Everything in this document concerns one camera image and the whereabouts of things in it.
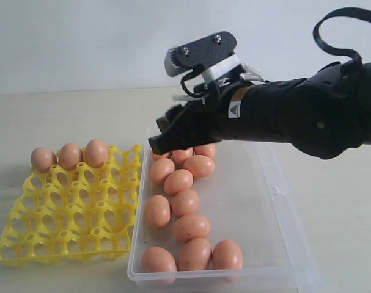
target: table surface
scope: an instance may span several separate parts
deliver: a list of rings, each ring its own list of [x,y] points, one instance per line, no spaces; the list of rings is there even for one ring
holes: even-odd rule
[[[0,96],[0,235],[30,174],[38,146],[59,149],[93,138],[120,148],[143,143],[148,125],[178,88]],[[321,293],[371,292],[371,146],[323,161],[291,145],[274,146],[320,270]],[[11,268],[0,265],[0,292],[137,292],[127,256]]]

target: screw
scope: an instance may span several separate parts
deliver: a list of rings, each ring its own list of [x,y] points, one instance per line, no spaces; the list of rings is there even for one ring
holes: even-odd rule
[[[182,51],[183,51],[183,54],[184,54],[185,56],[188,56],[188,54],[189,54],[189,49],[188,49],[188,47],[184,47],[184,48],[182,49]]]
[[[325,128],[325,123],[323,123],[323,122],[317,122],[317,127],[319,129],[324,129]]]
[[[215,40],[216,43],[220,44],[221,40],[222,40],[221,35],[215,35],[214,40]]]

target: robotic arm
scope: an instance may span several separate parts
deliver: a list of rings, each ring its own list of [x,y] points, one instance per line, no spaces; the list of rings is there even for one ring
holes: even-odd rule
[[[268,81],[243,65],[234,53],[236,39],[219,32],[169,50],[169,76],[181,80],[185,101],[157,119],[161,134],[149,138],[152,151],[164,154],[222,140],[291,143],[300,151],[332,159],[348,148],[371,144],[371,63],[351,49],[334,48],[319,34],[322,22],[350,17],[371,23],[371,11],[346,7],[326,15],[314,28],[317,45],[334,62],[311,78]],[[190,91],[185,82],[201,75],[204,83]]]

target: background wall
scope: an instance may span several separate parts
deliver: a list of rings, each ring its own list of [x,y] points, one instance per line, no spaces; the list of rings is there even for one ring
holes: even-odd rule
[[[313,26],[348,5],[371,0],[0,0],[0,93],[177,85],[167,49],[220,30],[267,78],[310,76],[338,59],[316,46]],[[321,32],[371,61],[370,24],[329,20]]]

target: yellow egg tray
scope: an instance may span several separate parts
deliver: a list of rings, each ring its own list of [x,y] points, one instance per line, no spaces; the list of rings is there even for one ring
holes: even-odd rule
[[[0,237],[0,262],[53,264],[62,258],[120,258],[129,252],[141,151],[140,145],[129,151],[110,145],[109,159],[100,168],[81,162],[71,171],[59,165],[48,173],[33,171]]]

